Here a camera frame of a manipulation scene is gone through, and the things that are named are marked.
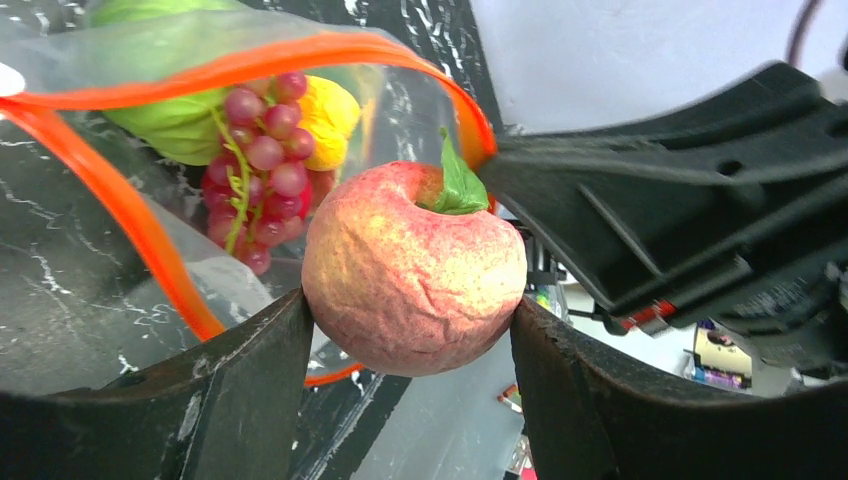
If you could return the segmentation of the toy peach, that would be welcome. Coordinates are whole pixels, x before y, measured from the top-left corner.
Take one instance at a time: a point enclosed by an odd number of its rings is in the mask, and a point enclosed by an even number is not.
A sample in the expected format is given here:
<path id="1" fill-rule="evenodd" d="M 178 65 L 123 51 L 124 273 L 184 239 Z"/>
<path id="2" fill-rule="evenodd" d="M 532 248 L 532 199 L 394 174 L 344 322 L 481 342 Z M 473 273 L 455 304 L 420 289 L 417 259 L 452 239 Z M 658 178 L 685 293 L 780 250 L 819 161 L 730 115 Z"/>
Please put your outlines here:
<path id="1" fill-rule="evenodd" d="M 302 291 L 344 352 L 384 374 L 467 365 L 509 327 L 525 288 L 524 241 L 488 210 L 450 140 L 440 166 L 396 161 L 345 181 L 306 235 Z"/>

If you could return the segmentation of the purple toy grapes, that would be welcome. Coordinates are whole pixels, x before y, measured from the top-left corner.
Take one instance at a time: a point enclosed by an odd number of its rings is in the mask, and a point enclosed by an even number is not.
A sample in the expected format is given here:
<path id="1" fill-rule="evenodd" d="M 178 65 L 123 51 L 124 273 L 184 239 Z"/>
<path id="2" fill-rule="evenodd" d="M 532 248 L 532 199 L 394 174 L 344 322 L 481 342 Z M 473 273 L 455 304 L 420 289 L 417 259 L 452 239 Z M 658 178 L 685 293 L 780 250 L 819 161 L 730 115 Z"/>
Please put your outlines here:
<path id="1" fill-rule="evenodd" d="M 312 135 L 300 127 L 302 72 L 231 88 L 214 110 L 221 154 L 201 187 L 206 235 L 257 275 L 271 266 L 271 249 L 299 236 L 311 200 L 303 165 Z"/>

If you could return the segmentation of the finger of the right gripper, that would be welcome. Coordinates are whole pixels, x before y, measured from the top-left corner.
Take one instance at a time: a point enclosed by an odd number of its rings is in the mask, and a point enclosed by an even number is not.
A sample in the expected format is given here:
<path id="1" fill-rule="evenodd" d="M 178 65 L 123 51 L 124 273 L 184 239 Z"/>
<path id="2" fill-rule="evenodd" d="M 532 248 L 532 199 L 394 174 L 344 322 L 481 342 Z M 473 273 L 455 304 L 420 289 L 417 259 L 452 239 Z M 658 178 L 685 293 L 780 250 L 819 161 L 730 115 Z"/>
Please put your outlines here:
<path id="1" fill-rule="evenodd" d="M 498 148 L 484 184 L 617 317 L 718 313 L 847 257 L 847 105 L 783 63 L 662 117 Z"/>

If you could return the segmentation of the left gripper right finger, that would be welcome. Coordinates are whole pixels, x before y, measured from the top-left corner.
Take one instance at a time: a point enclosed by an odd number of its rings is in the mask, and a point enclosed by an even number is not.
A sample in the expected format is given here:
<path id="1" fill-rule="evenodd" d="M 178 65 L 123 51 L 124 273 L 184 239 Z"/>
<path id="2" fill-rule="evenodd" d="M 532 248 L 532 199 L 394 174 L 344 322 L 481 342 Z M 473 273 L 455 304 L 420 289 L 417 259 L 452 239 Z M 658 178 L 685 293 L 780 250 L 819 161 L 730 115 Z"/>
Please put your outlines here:
<path id="1" fill-rule="evenodd" d="M 776 398 L 647 365 L 523 300 L 512 356 L 541 479 L 843 479 L 847 385 Z"/>

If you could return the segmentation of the toy orange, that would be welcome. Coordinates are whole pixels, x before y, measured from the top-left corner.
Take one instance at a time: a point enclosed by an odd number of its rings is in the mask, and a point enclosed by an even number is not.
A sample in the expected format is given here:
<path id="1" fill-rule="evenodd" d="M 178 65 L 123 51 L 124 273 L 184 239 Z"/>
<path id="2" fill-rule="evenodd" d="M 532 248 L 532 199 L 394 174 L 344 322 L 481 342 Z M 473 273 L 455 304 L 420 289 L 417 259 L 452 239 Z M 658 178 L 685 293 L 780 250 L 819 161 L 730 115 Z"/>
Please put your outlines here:
<path id="1" fill-rule="evenodd" d="M 306 79 L 307 91 L 298 100 L 302 112 L 299 126 L 313 136 L 315 147 L 305 166 L 313 171 L 336 170 L 346 161 L 361 107 L 338 83 L 313 75 Z"/>

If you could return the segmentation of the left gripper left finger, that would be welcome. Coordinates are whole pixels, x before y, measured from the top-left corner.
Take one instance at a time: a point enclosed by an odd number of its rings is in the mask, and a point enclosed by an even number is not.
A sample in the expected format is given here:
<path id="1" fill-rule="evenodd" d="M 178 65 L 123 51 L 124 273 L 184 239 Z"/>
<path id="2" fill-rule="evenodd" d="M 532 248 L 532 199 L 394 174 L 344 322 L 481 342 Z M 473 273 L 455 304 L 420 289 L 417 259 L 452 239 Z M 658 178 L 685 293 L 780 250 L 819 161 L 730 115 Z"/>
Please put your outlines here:
<path id="1" fill-rule="evenodd" d="M 280 479 L 313 322 L 292 290 L 239 326 L 100 390 L 1 396 L 5 479 Z"/>

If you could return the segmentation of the green toy cabbage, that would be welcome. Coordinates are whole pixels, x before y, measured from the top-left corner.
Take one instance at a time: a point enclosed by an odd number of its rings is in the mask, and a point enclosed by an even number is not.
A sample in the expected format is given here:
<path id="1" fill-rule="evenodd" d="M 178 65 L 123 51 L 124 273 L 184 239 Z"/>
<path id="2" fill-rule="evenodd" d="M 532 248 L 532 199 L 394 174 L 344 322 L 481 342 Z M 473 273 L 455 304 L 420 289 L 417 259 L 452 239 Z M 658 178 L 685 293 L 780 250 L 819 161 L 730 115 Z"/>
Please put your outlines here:
<path id="1" fill-rule="evenodd" d="M 99 1 L 86 25 L 125 25 L 130 36 L 103 53 L 110 68 L 129 82 L 150 82 L 210 58 L 218 29 L 205 13 L 244 11 L 239 1 Z M 217 156 L 218 129 L 211 111 L 221 106 L 224 89 L 212 89 L 136 107 L 106 110 L 114 124 L 145 141 L 163 157 L 188 166 L 205 166 Z"/>

